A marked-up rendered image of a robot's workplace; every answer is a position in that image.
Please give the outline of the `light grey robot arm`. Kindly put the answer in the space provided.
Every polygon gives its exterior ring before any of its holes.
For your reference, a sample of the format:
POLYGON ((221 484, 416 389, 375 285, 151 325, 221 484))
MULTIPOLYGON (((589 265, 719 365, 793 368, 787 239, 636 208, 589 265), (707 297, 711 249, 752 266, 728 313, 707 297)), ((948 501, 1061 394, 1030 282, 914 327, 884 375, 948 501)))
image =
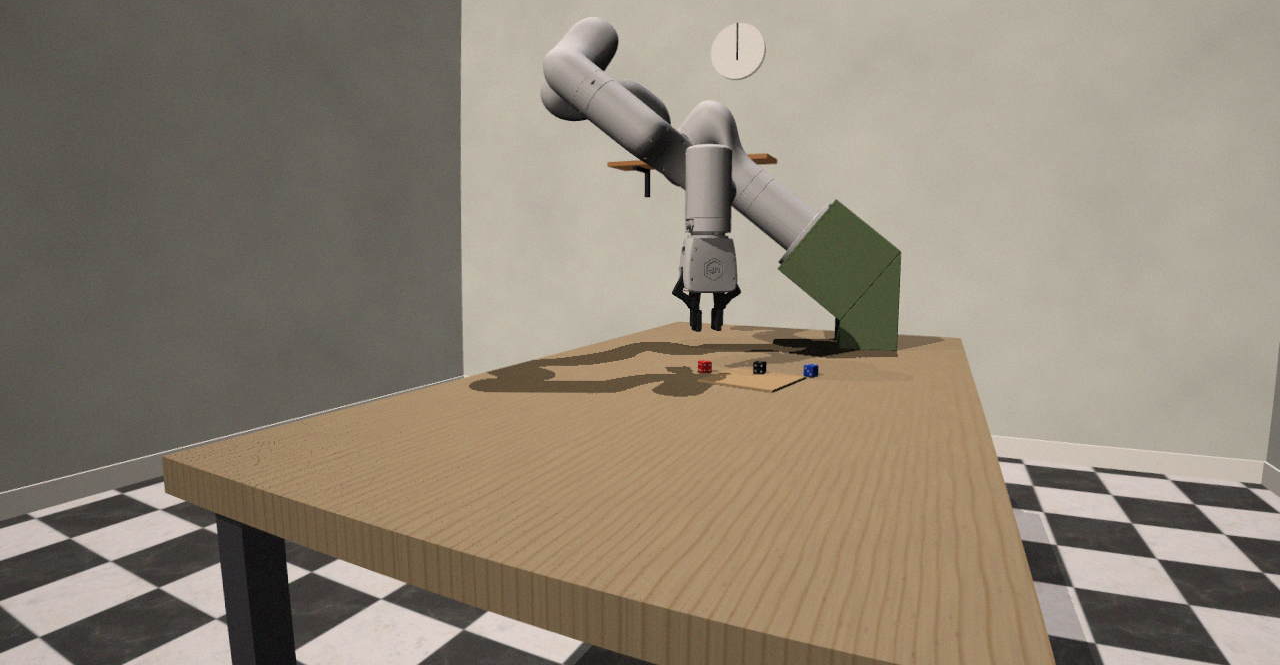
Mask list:
POLYGON ((672 185, 684 188, 685 231, 731 233, 732 201, 732 208, 787 251, 780 263, 785 261, 829 203, 817 214, 758 168, 742 150, 733 115, 723 104, 703 101, 682 127, 671 127, 669 113, 657 95, 605 73, 618 42, 614 27, 602 18, 573 24, 543 61, 540 95, 548 113, 563 121, 593 121, 672 185))

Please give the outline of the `tan flat mat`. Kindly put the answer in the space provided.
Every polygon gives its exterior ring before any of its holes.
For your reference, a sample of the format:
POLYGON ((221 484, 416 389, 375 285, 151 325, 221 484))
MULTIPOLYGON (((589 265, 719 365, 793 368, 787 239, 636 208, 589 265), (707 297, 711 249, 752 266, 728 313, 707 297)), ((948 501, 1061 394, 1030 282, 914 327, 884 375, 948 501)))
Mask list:
POLYGON ((790 384, 804 381, 804 379, 806 379, 806 375, 753 373, 753 370, 733 368, 727 370, 727 372, 707 375, 704 379, 698 379, 698 382, 723 384, 723 386, 742 387, 742 390, 774 393, 783 390, 790 384))

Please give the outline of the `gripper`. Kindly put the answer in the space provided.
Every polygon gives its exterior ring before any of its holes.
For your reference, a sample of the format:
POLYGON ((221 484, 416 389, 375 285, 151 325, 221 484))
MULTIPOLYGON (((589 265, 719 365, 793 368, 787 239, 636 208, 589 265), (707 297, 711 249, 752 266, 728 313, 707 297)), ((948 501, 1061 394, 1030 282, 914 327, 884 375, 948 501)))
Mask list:
POLYGON ((696 332, 701 331, 701 309, 699 309, 701 293, 713 293, 714 308, 710 309, 710 329, 721 331, 726 304, 741 293, 737 285, 733 238, 722 235, 689 235, 684 238, 678 283, 672 293, 689 306, 690 326, 696 332), (690 292, 685 290, 685 286, 690 292), (684 292, 689 292, 689 295, 684 292))

